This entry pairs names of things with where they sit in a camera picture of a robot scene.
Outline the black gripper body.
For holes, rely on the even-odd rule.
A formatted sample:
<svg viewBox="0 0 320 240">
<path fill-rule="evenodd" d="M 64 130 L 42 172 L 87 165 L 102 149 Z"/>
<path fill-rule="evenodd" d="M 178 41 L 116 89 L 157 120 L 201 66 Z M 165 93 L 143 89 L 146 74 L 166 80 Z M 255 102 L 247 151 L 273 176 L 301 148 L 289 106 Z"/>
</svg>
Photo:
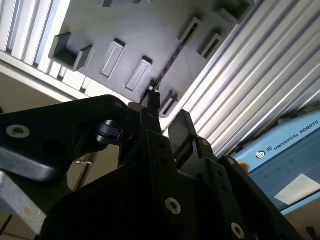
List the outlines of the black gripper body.
<svg viewBox="0 0 320 240">
<path fill-rule="evenodd" d="M 177 173 L 181 213 L 154 195 L 150 168 L 121 167 L 64 197 L 44 221 L 42 240 L 224 240 L 226 221 L 205 184 Z"/>
</svg>

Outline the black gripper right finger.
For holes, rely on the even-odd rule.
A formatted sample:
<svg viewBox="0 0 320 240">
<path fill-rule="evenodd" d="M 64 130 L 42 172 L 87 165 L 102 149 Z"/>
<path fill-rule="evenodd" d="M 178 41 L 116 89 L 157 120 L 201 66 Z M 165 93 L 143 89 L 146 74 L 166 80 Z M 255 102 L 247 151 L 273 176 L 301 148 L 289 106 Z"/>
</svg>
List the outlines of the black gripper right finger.
<svg viewBox="0 0 320 240">
<path fill-rule="evenodd" d="M 216 157 L 182 110 L 168 129 L 178 171 L 192 187 L 199 240 L 299 240 L 301 235 L 232 157 Z"/>
</svg>

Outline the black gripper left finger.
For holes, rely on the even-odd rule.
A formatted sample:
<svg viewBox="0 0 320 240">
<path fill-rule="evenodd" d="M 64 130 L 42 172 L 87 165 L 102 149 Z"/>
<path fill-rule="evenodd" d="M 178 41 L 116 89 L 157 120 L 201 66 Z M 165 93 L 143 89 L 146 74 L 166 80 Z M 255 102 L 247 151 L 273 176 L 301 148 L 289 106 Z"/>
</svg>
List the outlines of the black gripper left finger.
<svg viewBox="0 0 320 240">
<path fill-rule="evenodd" d="M 181 213 L 177 170 L 159 122 L 160 95 L 141 110 L 112 95 L 70 101 L 0 116 L 0 208 L 42 221 L 69 192 L 65 176 L 73 161 L 120 146 L 120 168 L 150 169 L 154 196 L 173 215 Z M 164 177 L 169 177 L 167 185 Z"/>
</svg>

